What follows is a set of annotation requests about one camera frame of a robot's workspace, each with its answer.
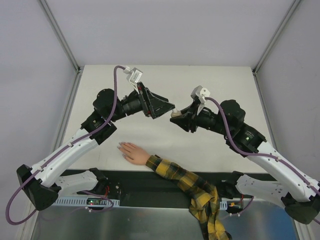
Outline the beige nail polish bottle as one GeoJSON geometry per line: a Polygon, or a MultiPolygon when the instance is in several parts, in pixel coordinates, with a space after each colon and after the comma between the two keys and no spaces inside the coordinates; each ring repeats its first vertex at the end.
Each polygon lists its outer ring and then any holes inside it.
{"type": "Polygon", "coordinates": [[[182,115],[183,115],[182,112],[178,110],[177,113],[171,112],[170,117],[171,117],[171,118],[176,118],[176,117],[180,117],[180,116],[182,116],[182,115]]]}

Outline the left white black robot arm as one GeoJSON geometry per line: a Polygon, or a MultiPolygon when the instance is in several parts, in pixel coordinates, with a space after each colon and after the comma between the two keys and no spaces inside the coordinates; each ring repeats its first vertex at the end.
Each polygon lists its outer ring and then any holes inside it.
{"type": "Polygon", "coordinates": [[[138,82],[137,89],[122,100],[113,89],[101,90],[93,107],[93,113],[64,145],[33,166],[23,164],[17,169],[19,183],[37,211],[47,209],[59,197],[84,191],[104,194],[109,181],[97,168],[69,176],[62,173],[107,140],[117,129],[115,121],[138,112],[156,119],[173,110],[175,105],[138,82]]]}

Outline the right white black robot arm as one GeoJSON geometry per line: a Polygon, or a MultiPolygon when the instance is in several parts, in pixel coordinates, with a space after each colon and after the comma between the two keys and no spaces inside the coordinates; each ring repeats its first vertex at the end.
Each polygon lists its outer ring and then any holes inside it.
{"type": "Polygon", "coordinates": [[[174,109],[170,122],[186,132],[203,128],[223,135],[225,143],[235,153],[249,159],[270,174],[274,181],[262,181],[237,172],[225,184],[230,197],[250,195],[271,202],[285,210],[295,221],[308,225],[320,213],[320,182],[294,166],[282,156],[254,127],[246,124],[246,112],[234,100],[218,103],[212,112],[199,100],[182,109],[174,109]]]}

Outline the mannequin hand with painted nails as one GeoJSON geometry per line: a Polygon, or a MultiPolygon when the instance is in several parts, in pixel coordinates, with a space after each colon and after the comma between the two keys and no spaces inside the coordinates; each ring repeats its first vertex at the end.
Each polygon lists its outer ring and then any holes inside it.
{"type": "Polygon", "coordinates": [[[117,148],[122,152],[122,156],[134,165],[144,166],[151,157],[143,148],[130,142],[120,142],[117,148]]]}

